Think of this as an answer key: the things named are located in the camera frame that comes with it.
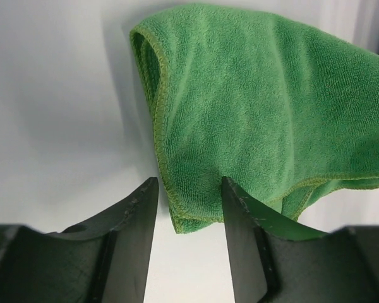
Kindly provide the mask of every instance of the white surface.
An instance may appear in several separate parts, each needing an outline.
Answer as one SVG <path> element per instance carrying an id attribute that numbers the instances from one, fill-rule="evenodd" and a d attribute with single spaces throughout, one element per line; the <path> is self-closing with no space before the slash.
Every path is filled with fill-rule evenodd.
<path id="1" fill-rule="evenodd" d="M 158 175 L 128 32 L 183 2 L 0 0 L 0 223 L 61 231 Z M 371 48 L 379 1 L 372 15 L 362 12 L 368 2 L 237 6 L 274 11 Z M 368 24 L 370 30 L 354 33 Z M 234 302 L 224 226 L 175 235 L 163 192 L 160 198 L 145 302 Z M 379 190 L 333 193 L 302 221 L 323 230 L 379 223 Z"/>

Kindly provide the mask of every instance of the towel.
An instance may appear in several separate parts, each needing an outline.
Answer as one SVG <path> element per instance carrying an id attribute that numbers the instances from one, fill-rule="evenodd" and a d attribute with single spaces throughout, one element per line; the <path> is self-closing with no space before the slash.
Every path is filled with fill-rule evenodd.
<path id="1" fill-rule="evenodd" d="M 161 11 L 130 41 L 177 233 L 223 221 L 222 176 L 293 220 L 337 189 L 379 187 L 378 55 L 211 4 Z"/>

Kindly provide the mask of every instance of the microfiber cloth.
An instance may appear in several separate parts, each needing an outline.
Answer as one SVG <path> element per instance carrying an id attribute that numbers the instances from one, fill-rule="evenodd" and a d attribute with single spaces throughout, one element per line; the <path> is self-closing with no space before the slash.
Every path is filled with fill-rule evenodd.
<path id="1" fill-rule="evenodd" d="M 130 40 L 177 233 L 223 221 L 222 176 L 294 220 L 337 189 L 379 187 L 378 55 L 210 4 L 161 11 Z"/>

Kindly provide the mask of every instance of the green cloth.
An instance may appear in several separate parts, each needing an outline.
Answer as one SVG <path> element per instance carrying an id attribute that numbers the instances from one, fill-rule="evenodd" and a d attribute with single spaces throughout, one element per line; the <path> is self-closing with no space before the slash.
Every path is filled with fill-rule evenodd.
<path id="1" fill-rule="evenodd" d="M 379 187 L 378 55 L 210 4 L 161 11 L 130 39 L 177 233 L 223 221 L 222 176 L 294 220 L 337 189 Z"/>

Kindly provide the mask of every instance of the metal object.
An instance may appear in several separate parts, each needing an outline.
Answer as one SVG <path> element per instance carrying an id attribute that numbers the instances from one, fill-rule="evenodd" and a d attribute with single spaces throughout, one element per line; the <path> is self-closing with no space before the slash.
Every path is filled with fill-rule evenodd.
<path id="1" fill-rule="evenodd" d="M 325 234 L 222 180 L 236 303 L 378 303 L 379 226 Z"/>
<path id="2" fill-rule="evenodd" d="M 159 184 L 61 233 L 0 225 L 0 303 L 143 302 Z"/>

